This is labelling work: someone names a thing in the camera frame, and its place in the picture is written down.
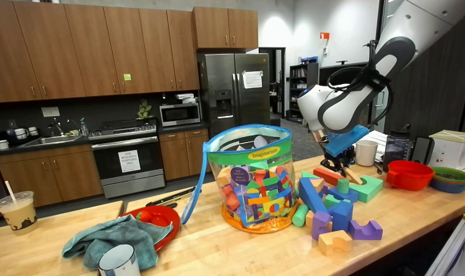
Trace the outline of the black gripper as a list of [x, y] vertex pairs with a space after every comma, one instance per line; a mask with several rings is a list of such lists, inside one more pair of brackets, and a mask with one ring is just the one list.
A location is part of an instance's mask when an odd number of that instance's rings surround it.
[[348, 169], [354, 162], [354, 147], [349, 146], [346, 150], [343, 150], [337, 156], [331, 156], [328, 153], [323, 155], [323, 159], [320, 164], [332, 172], [341, 173], [345, 169]]

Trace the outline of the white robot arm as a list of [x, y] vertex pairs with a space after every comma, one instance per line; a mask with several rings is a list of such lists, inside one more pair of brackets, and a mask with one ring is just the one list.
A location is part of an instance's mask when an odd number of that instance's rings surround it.
[[424, 49], [465, 17], [465, 0], [401, 0], [377, 40], [368, 43], [368, 63], [348, 84], [314, 84], [297, 106], [323, 152], [323, 165], [343, 170], [341, 155], [368, 133], [361, 109]]

